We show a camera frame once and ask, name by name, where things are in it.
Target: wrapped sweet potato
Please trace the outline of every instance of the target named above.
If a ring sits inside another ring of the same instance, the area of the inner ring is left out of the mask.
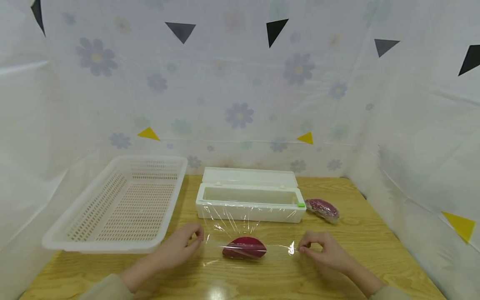
[[[305,200],[307,210],[313,212],[317,216],[325,219],[327,222],[335,224],[340,217],[340,213],[335,206],[322,199]]]

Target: right hand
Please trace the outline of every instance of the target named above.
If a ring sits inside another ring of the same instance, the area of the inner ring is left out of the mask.
[[[319,243],[323,247],[322,251],[310,249],[312,243]],[[343,274],[348,273],[357,263],[328,232],[305,232],[299,243],[299,251],[317,263]]]

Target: black triangle flag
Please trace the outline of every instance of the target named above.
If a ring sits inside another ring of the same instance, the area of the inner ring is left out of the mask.
[[[377,47],[378,57],[382,57],[388,50],[393,48],[400,41],[392,41],[388,39],[375,39],[375,46]]]
[[[43,28],[42,5],[40,0],[35,0],[31,6],[31,9],[38,26],[40,26],[40,29],[43,31],[43,35],[45,35],[45,29]]]
[[[287,23],[288,19],[274,21],[267,23],[267,34],[268,34],[268,47],[270,48],[275,42],[277,36],[282,31],[283,27]]]
[[[465,59],[463,60],[462,68],[458,76],[480,66],[480,45],[471,45],[468,48]]]
[[[185,44],[190,34],[192,34],[195,24],[170,23],[165,22],[173,34],[179,38],[182,44]]]

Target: table surface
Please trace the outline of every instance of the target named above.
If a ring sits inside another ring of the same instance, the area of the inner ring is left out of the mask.
[[[306,230],[328,231],[360,263],[412,299],[444,299],[424,271],[362,197],[343,178],[298,178],[304,199],[321,198],[340,211],[330,225],[307,212],[299,224],[198,219],[195,199],[201,176],[186,176],[167,236],[177,227],[199,222],[210,234],[185,265],[159,274],[137,293],[140,299],[363,299],[343,275],[318,268],[288,247]],[[224,231],[214,229],[222,225]],[[261,263],[229,260],[221,244],[244,231],[267,246]],[[75,299],[111,273],[119,273],[141,255],[58,252],[21,299]]]

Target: yellow triangle flag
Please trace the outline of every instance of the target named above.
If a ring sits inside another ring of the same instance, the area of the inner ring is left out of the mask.
[[[155,134],[155,132],[153,132],[153,130],[150,127],[147,127],[144,131],[142,131],[141,133],[139,133],[137,135],[140,136],[140,137],[147,138],[147,139],[160,141],[158,136]]]
[[[297,140],[313,145],[313,137],[311,132],[298,137]]]
[[[448,220],[450,225],[452,225],[453,229],[455,229],[455,232],[463,239],[463,241],[468,243],[470,241],[470,237],[472,236],[473,228],[475,227],[475,221],[446,212],[442,212],[442,214]]]

